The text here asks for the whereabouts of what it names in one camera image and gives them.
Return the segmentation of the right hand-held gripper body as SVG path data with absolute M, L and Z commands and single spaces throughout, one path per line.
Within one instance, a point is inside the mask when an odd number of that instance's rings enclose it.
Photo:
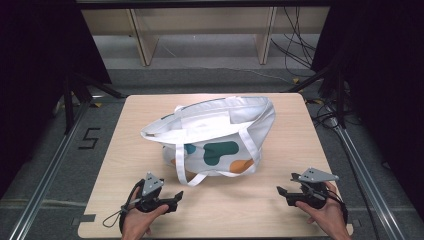
M 297 201 L 307 203 L 315 209 L 321 209 L 329 196 L 325 183 L 337 181 L 339 177 L 332 173 L 310 167 L 300 174 L 301 193 L 293 193 L 294 197 L 286 199 L 289 206 L 294 206 Z

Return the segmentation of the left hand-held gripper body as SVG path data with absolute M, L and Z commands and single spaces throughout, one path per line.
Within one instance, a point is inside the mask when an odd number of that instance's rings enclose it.
M 159 198 L 163 185 L 163 179 L 157 178 L 151 172 L 148 172 L 146 177 L 138 183 L 139 192 L 136 196 L 136 209 L 148 213 L 161 205 L 166 205 L 167 199 Z

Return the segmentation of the white tote bag coloured patches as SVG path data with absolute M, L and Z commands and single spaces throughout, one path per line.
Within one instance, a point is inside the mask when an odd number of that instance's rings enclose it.
M 233 96 L 180 106 L 141 136 L 163 146 L 163 159 L 181 184 L 196 186 L 208 176 L 253 174 L 274 120 L 269 98 Z

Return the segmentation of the person's right hand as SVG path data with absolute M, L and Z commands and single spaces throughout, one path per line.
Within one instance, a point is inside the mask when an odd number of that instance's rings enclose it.
M 346 228 L 341 205 L 337 201 L 328 198 L 321 209 L 315 209 L 301 201 L 297 201 L 295 206 L 309 215 L 308 224 L 317 223 L 332 240 L 352 240 Z

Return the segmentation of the person's left hand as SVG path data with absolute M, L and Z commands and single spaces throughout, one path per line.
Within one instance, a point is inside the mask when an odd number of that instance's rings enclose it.
M 161 205 L 154 211 L 148 213 L 140 212 L 133 205 L 133 201 L 136 199 L 138 192 L 139 187 L 137 187 L 132 194 L 128 212 L 122 227 L 121 240 L 141 240 L 145 234 L 150 235 L 150 225 L 156 218 L 166 213 L 169 208 L 168 205 Z

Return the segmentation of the black metal stand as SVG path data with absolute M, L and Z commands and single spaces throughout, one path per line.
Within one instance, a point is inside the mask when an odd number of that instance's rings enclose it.
M 68 134 L 75 125 L 74 111 L 73 111 L 73 97 L 76 97 L 80 103 L 89 103 L 93 99 L 88 87 L 94 86 L 96 89 L 104 93 L 118 98 L 126 98 L 126 95 L 112 89 L 105 84 L 94 80 L 81 73 L 71 73 L 63 80 L 63 98 L 65 104 L 65 117 L 66 117 L 66 130 Z
M 300 90 L 310 86 L 316 81 L 322 79 L 323 82 L 321 87 L 318 90 L 318 93 L 323 98 L 328 98 L 331 95 L 336 97 L 336 110 L 335 118 L 337 124 L 342 128 L 345 128 L 344 121 L 344 80 L 342 71 L 339 67 L 326 66 L 311 77 L 308 77 L 306 80 L 302 81 L 300 84 L 291 87 L 288 90 L 288 93 L 297 93 Z

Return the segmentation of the black curtain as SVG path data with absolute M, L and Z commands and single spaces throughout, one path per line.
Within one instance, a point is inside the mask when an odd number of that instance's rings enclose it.
M 0 0 L 0 198 L 74 73 L 111 82 L 76 0 Z
M 358 115 L 424 217 L 424 0 L 335 0 L 313 69 L 356 27 L 343 72 Z

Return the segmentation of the aluminium floor rail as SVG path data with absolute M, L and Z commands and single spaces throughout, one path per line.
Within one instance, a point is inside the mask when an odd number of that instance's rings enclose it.
M 349 136 L 347 129 L 342 127 L 342 121 L 337 118 L 336 112 L 331 107 L 326 107 L 326 110 L 329 113 L 334 114 L 334 117 L 331 118 L 332 125 L 335 127 L 336 132 L 341 137 L 342 143 L 347 148 L 348 156 L 350 157 L 349 162 L 351 163 L 351 168 L 356 174 L 358 180 L 361 182 L 362 189 L 365 191 L 371 205 L 374 207 L 374 211 L 378 216 L 382 226 L 384 227 L 389 240 L 406 240 L 406 235 L 401 230 L 395 215 L 392 213 L 388 204 L 383 199 L 377 184 L 368 171 L 366 165 L 363 163 L 362 158 L 351 137 Z
M 74 139 L 75 133 L 79 127 L 79 124 L 89 109 L 89 103 L 81 103 L 77 110 L 76 117 L 74 119 L 74 125 L 67 130 L 67 133 L 62 138 L 53 158 L 51 159 L 46 171 L 42 175 L 40 182 L 38 183 L 34 193 L 28 200 L 21 216 L 16 222 L 13 231 L 11 232 L 8 240 L 25 240 L 29 229 L 42 205 L 42 201 L 47 194 L 50 186 L 52 185 L 54 178 L 68 152 L 69 146 Z

